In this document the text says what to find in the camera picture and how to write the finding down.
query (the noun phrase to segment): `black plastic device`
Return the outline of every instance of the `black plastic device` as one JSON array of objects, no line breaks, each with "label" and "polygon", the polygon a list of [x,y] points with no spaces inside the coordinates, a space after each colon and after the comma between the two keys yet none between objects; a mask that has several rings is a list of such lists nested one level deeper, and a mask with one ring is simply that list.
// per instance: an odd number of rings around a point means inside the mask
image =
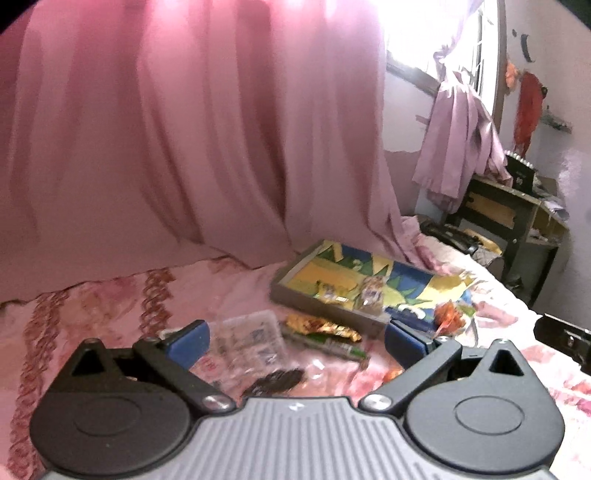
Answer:
[{"label": "black plastic device", "polygon": [[564,421],[511,342],[429,340],[418,353],[427,339],[392,322],[389,352],[407,336],[407,370],[357,408],[346,397],[237,408],[186,368],[209,347],[202,320],[129,349],[86,340],[31,420],[44,480],[554,478]]},{"label": "black plastic device", "polygon": [[581,366],[581,372],[591,375],[591,331],[546,313],[536,321],[534,336],[571,357]]}]

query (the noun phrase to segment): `crumpled cloth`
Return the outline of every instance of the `crumpled cloth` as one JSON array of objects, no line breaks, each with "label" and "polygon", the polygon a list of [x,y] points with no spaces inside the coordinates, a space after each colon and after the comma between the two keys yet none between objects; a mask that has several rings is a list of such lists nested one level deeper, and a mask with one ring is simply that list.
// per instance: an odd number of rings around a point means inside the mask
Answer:
[{"label": "crumpled cloth", "polygon": [[458,72],[441,83],[413,181],[441,210],[454,213],[474,174],[511,186],[505,153],[490,114]]}]

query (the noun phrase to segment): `candy wrapper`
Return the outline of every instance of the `candy wrapper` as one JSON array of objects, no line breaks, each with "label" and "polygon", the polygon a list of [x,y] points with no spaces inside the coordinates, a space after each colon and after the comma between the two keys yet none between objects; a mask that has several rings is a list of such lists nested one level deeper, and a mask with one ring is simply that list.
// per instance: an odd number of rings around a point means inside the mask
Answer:
[{"label": "candy wrapper", "polygon": [[349,298],[348,289],[321,281],[318,281],[316,284],[318,285],[318,292],[314,295],[314,298],[323,303],[351,308],[353,301]]},{"label": "candy wrapper", "polygon": [[386,278],[376,275],[367,277],[361,284],[355,308],[360,312],[379,317],[384,311],[384,285]]},{"label": "candy wrapper", "polygon": [[435,326],[437,327],[435,336],[454,336],[462,333],[470,320],[466,312],[467,308],[468,306],[456,305],[452,301],[437,305],[434,312]]},{"label": "candy wrapper", "polygon": [[287,317],[285,322],[289,328],[302,335],[311,333],[324,333],[332,335],[343,341],[360,342],[361,335],[352,328],[338,325],[329,320],[310,315],[293,314]]}]

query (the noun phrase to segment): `red cloth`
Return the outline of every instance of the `red cloth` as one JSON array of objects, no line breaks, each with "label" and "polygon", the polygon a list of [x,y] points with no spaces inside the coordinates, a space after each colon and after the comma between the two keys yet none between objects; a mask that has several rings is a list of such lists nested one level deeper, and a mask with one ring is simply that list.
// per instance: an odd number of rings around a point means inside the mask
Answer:
[{"label": "red cloth", "polygon": [[531,136],[542,116],[542,84],[533,73],[525,72],[521,79],[521,93],[515,118],[515,151],[525,156]]}]

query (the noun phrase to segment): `pink curtain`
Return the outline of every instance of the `pink curtain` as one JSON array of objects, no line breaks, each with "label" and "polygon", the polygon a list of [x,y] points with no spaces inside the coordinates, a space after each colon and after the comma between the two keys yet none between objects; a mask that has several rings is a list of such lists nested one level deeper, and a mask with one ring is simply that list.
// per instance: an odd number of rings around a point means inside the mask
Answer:
[{"label": "pink curtain", "polygon": [[421,264],[376,2],[41,0],[0,50],[0,301],[320,238]]},{"label": "pink curtain", "polygon": [[450,4],[450,9],[454,9],[459,14],[455,32],[449,38],[449,41],[443,44],[441,48],[433,54],[435,67],[437,68],[437,75],[439,76],[440,81],[443,81],[446,77],[445,59],[457,47],[457,44],[462,37],[466,21],[476,13],[484,3],[484,0],[439,0],[439,2],[442,1]]}]

